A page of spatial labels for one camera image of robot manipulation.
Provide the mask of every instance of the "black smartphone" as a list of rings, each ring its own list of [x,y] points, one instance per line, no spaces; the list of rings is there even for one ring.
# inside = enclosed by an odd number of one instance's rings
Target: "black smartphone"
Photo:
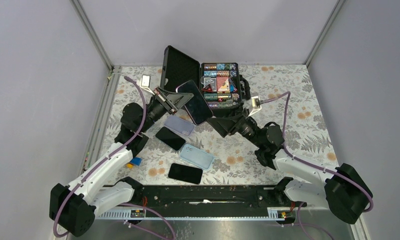
[[[185,139],[181,138],[165,126],[156,133],[156,137],[175,151],[179,151],[185,144]]]
[[[176,88],[176,92],[194,94],[194,97],[185,105],[185,109],[195,125],[200,125],[213,116],[213,112],[193,80]]]
[[[200,184],[202,175],[203,170],[201,168],[172,163],[167,176],[187,183]]]

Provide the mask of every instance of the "open carrying case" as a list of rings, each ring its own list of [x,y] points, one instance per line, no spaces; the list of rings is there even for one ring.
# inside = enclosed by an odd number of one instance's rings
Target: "open carrying case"
[[[210,69],[210,66],[225,66],[225,69]],[[219,108],[212,108],[213,115],[216,117],[225,117],[229,115],[232,111],[238,109],[242,106],[242,100],[248,100],[250,98],[249,86],[248,82],[239,75],[238,64],[235,62],[231,63],[202,63],[193,59],[192,57],[184,54],[183,52],[175,49],[172,46],[168,46],[164,51],[164,60],[163,60],[163,71],[161,74],[160,87],[171,91],[176,92],[176,88],[183,83],[193,80],[197,83],[197,87],[200,89],[203,96],[207,95],[209,92],[202,91],[205,84],[201,83],[201,79],[204,74],[219,74],[219,72],[223,74],[228,74],[228,78],[232,80],[234,86],[234,91],[226,91],[227,95],[230,94],[230,98],[233,100],[231,105],[219,106]],[[206,101],[211,105],[212,102],[215,101],[207,99]]]

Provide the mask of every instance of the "floral tablecloth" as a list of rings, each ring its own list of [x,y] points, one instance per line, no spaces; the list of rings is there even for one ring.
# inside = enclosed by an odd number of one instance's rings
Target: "floral tablecloth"
[[[321,163],[338,164],[305,65],[240,65],[239,72],[249,81],[251,92],[257,92],[262,100],[291,91],[286,141],[295,155],[313,158]],[[131,83],[125,81],[123,76],[137,80],[143,74],[151,76],[151,89],[159,86],[161,67],[123,67],[101,154],[107,151],[119,132],[123,107],[131,102],[142,105],[138,91]],[[144,95],[148,102],[151,95],[145,92]],[[270,121],[282,125],[285,101],[286,98],[283,97],[262,105],[263,109],[253,115],[258,126],[262,127]],[[191,121],[184,110],[177,112],[176,116]],[[141,165],[132,169],[122,166],[109,178],[107,185],[113,185],[127,176],[144,185],[190,184],[167,177],[172,163],[193,166],[180,159],[176,151],[155,138],[154,135],[163,127],[167,117],[168,114],[145,133],[150,140],[137,156],[142,158]],[[194,132],[186,140],[188,144],[215,156],[212,167],[203,173],[202,185],[271,185],[277,184],[285,176],[294,177],[290,173],[275,171],[260,165],[254,155],[257,148],[252,143],[239,134],[222,138],[208,123],[196,126]]]

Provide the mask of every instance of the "reflective surface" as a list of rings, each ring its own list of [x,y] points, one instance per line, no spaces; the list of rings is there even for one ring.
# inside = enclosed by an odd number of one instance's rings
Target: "reflective surface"
[[[354,239],[350,225],[342,222],[326,210],[301,211],[302,222],[315,224],[329,231],[336,240]],[[299,226],[271,226],[274,221],[171,221],[178,240],[308,240]],[[172,238],[163,221],[150,220],[140,226]],[[330,238],[320,230],[306,227],[316,240]],[[71,240],[159,240],[147,232],[128,228],[121,221],[96,220],[91,229],[81,237]]]

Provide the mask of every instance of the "gray wall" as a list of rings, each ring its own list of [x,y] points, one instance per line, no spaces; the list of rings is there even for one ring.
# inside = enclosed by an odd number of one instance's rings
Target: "gray wall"
[[[303,63],[337,0],[81,0],[115,64]]]
[[[372,239],[400,239],[400,0],[348,1],[309,71],[338,160],[375,195]]]
[[[107,69],[67,0],[0,0],[0,240],[49,239],[49,192],[77,176]]]

